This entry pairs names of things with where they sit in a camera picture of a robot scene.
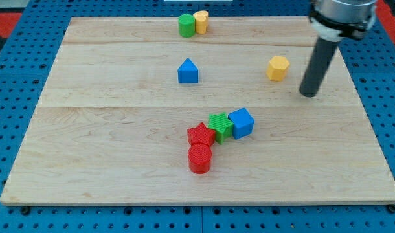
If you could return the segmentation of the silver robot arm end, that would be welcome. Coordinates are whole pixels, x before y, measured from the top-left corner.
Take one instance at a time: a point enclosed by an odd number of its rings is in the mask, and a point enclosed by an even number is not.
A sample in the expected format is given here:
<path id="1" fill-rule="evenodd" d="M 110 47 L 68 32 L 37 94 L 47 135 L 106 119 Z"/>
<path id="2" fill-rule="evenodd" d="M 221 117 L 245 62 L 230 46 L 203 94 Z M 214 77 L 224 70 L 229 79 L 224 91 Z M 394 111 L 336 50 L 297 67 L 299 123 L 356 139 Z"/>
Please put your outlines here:
<path id="1" fill-rule="evenodd" d="M 359 41 L 376 22 L 376 0 L 311 0 L 308 18 L 325 41 Z"/>

